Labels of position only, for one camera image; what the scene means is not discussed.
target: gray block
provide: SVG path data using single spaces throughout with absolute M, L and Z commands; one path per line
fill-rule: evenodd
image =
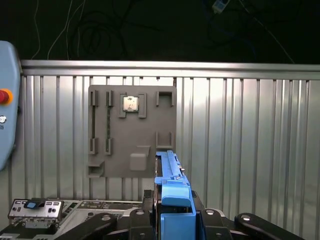
M 156 151 L 176 147 L 174 86 L 89 87 L 91 178 L 152 178 Z

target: light blue control box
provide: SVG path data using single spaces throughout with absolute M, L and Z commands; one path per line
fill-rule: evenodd
M 21 73 L 15 47 L 0 41 L 0 171 L 15 144 Z

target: corrugated metal wall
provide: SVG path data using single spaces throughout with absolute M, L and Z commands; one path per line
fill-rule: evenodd
M 87 178 L 88 86 L 176 85 L 177 154 L 203 203 L 319 239 L 320 81 L 280 79 L 287 72 L 258 79 L 259 71 L 256 79 L 200 70 L 60 72 L 22 77 L 17 147 L 0 173 L 1 220 L 14 198 L 141 200 L 153 179 Z

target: black cable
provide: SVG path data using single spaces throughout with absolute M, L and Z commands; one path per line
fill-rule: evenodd
M 248 4 L 248 7 L 253 9 L 253 11 L 251 11 L 250 13 L 251 13 L 251 15 L 254 15 L 258 19 L 260 18 L 259 15 L 271 15 L 271 14 L 274 15 L 275 18 L 277 18 L 278 16 L 276 14 L 280 13 L 281 15 L 283 15 L 283 13 L 288 10 L 288 5 L 281 7 L 281 8 L 275 8 L 275 9 L 258 9 L 258 7 L 256 7 L 250 0 L 246 0 L 243 2 Z M 275 24 L 281 24 L 281 23 L 294 22 L 299 15 L 302 3 L 303 3 L 303 0 L 297 1 L 296 11 L 289 19 L 281 19 L 281 20 L 276 19 L 274 21 L 268 21 L 268 20 L 263 19 L 263 23 L 268 24 L 268 25 L 275 25 Z
M 103 20 L 96 19 L 97 15 L 101 16 Z M 120 32 L 119 25 L 114 18 L 108 16 L 101 11 L 90 11 L 82 15 L 82 18 L 77 23 L 69 38 L 69 55 L 73 58 L 75 54 L 75 40 L 78 33 L 78 28 L 81 28 L 80 42 L 82 50 L 85 55 L 80 56 L 80 59 L 89 58 L 91 55 L 99 56 L 104 59 L 108 49 L 111 47 L 112 39 L 117 40 L 120 44 L 120 54 L 118 56 L 109 56 L 112 59 L 122 59 L 128 57 L 125 41 Z
M 223 14 L 226 13 L 226 12 L 238 12 L 238 16 L 242 16 L 241 13 L 244 13 L 248 17 L 246 22 L 242 21 L 243 27 L 234 36 L 240 36 L 241 34 L 242 35 L 246 34 L 246 32 L 249 31 L 248 26 L 249 26 L 250 22 L 254 18 L 259 18 L 259 15 L 273 14 L 275 12 L 274 10 L 270 10 L 270 9 L 261 9 L 260 10 L 257 7 L 255 7 L 250 1 L 247 1 L 247 2 L 250 3 L 250 6 L 254 9 L 253 12 L 248 13 L 245 10 L 243 10 L 242 8 L 238 9 L 238 8 L 229 8 L 229 7 L 223 11 Z M 292 22 L 292 21 L 296 20 L 298 14 L 299 14 L 299 9 L 300 9 L 301 4 L 302 4 L 302 0 L 299 0 L 297 11 L 296 11 L 295 15 L 291 19 L 286 19 L 286 20 L 281 20 L 281 21 L 279 21 L 279 20 L 277 20 L 277 21 L 263 21 L 263 22 L 267 23 L 267 24 L 279 24 L 279 23 Z M 217 41 L 212 39 L 212 36 L 210 35 L 210 29 L 211 29 L 211 25 L 208 24 L 208 27 L 207 27 L 207 38 L 211 42 L 213 42 L 214 44 L 217 44 L 216 45 L 217 48 L 219 48 L 221 46 L 225 46 L 226 44 L 229 44 L 229 43 L 231 43 L 231 42 L 233 42 L 235 40 L 235 39 L 230 39 L 230 40 L 228 40 L 226 42 L 217 42 Z
M 127 7 L 127 9 L 125 10 L 123 16 L 120 18 L 120 24 L 119 24 L 119 28 L 122 28 L 124 23 L 125 23 L 125 20 L 127 19 L 128 15 L 129 15 L 129 12 L 131 11 L 131 9 L 133 8 L 134 4 L 136 3 L 137 1 L 136 0 L 130 0 L 129 1 L 129 6 Z
M 232 44 L 233 42 L 242 40 L 243 42 L 245 42 L 246 44 L 248 44 L 251 48 L 252 48 L 252 53 L 254 55 L 254 58 L 256 58 L 256 51 L 255 51 L 255 47 L 247 40 L 245 40 L 243 37 L 246 36 L 246 32 L 249 30 L 248 25 L 250 24 L 250 22 L 252 21 L 252 19 L 254 18 L 253 16 L 250 17 L 250 19 L 248 19 L 243 26 L 237 30 L 234 34 L 232 35 L 227 35 L 226 37 L 228 37 L 228 40 L 224 40 L 224 41 L 217 41 L 215 39 L 213 39 L 213 36 L 211 35 L 211 30 L 213 29 L 213 20 L 216 17 L 226 17 L 226 13 L 232 13 L 232 12 L 237 12 L 237 13 L 244 13 L 245 11 L 242 9 L 232 9 L 232 8 L 228 8 L 225 9 L 223 11 L 223 15 L 222 14 L 212 14 L 212 16 L 209 18 L 208 23 L 207 23 L 207 28 L 206 28 L 206 37 L 207 39 L 213 44 L 210 49 L 211 50 L 216 50 L 218 48 L 227 46 L 229 44 Z
M 244 8 L 244 10 L 251 15 L 250 11 L 246 8 L 246 6 L 242 3 L 241 0 L 238 1 L 240 3 L 240 5 L 242 5 L 242 7 Z M 283 50 L 283 52 L 285 53 L 285 55 L 287 56 L 287 58 L 291 61 L 292 64 L 295 63 L 295 61 L 291 58 L 291 56 L 288 54 L 287 50 L 284 48 L 284 46 L 279 42 L 279 40 L 275 37 L 275 35 L 266 27 L 266 25 L 261 22 L 261 20 L 259 20 L 258 18 L 254 18 L 255 21 L 263 27 L 263 29 L 265 30 L 266 33 L 269 33 L 269 35 L 276 41 L 276 43 L 281 47 L 281 49 Z
M 135 0 L 135 1 L 130 1 L 130 3 L 132 3 L 132 2 L 134 2 L 134 4 L 136 4 L 136 3 L 138 3 L 138 2 L 141 2 L 141 1 L 143 1 L 143 0 Z M 146 28 L 146 29 L 150 29 L 150 30 L 154 30 L 154 31 L 161 31 L 161 29 L 158 29 L 158 28 L 156 28 L 156 27 L 153 27 L 153 26 L 148 26 L 148 25 L 143 25 L 143 24 L 139 24 L 139 23 L 135 23 L 135 22 L 131 22 L 131 21 L 128 21 L 128 20 L 126 20 L 126 19 L 124 19 L 124 17 L 122 16 L 120 16 L 118 13 L 117 13 L 117 11 L 116 11 L 116 9 L 115 9 L 115 0 L 111 0 L 111 8 L 112 8 L 112 12 L 113 12 L 113 14 L 118 18 L 118 19 L 120 19 L 122 22 L 123 22 L 123 24 L 128 24 L 128 25 L 132 25 L 132 26 L 135 26 L 135 27 L 139 27 L 139 28 Z M 130 10 L 133 8 L 133 4 L 132 4 L 132 6 L 129 6 L 128 7 L 128 11 L 130 12 Z

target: black clamp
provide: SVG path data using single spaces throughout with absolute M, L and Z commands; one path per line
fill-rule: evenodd
M 138 208 L 130 213 L 129 240 L 155 240 L 155 231 L 151 225 L 150 213 Z
M 45 206 L 46 199 L 44 198 L 31 198 L 28 200 L 23 207 L 25 209 L 38 209 L 43 208 Z
M 303 238 L 251 213 L 241 213 L 234 222 L 216 209 L 203 209 L 200 239 L 206 240 L 303 240 Z
M 117 225 L 117 218 L 109 213 L 98 213 L 89 220 L 77 225 L 56 240 L 96 240 L 112 232 Z

